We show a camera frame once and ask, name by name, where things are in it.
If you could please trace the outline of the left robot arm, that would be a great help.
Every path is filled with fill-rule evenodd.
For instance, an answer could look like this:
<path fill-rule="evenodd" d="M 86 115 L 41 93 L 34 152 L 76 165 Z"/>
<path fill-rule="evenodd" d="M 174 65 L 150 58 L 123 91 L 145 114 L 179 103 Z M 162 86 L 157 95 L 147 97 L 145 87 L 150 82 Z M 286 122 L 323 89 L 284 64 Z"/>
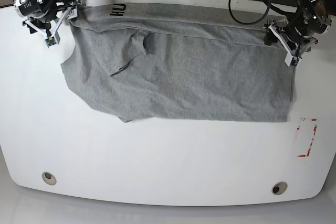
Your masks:
<path fill-rule="evenodd" d="M 298 67 L 302 55 L 309 52 L 318 40 L 314 34 L 324 34 L 332 25 L 332 20 L 327 11 L 325 0 L 294 0 L 295 12 L 282 10 L 272 4 L 272 0 L 262 0 L 267 6 L 264 14 L 253 24 L 266 18 L 270 10 L 282 15 L 283 20 L 269 20 L 264 24 L 266 30 L 264 43 L 271 46 L 280 42 L 287 52 L 285 63 L 287 66 Z"/>

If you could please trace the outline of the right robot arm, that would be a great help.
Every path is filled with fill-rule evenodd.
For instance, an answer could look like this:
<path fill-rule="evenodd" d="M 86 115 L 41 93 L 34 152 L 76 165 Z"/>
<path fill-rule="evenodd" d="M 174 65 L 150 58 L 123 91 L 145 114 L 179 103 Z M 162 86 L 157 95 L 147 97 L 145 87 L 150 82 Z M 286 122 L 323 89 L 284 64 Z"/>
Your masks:
<path fill-rule="evenodd" d="M 24 19 L 22 25 L 30 34 L 41 34 L 47 47 L 60 43 L 58 29 L 64 21 L 77 19 L 80 5 L 80 0 L 15 0 L 13 3 L 16 13 Z"/>

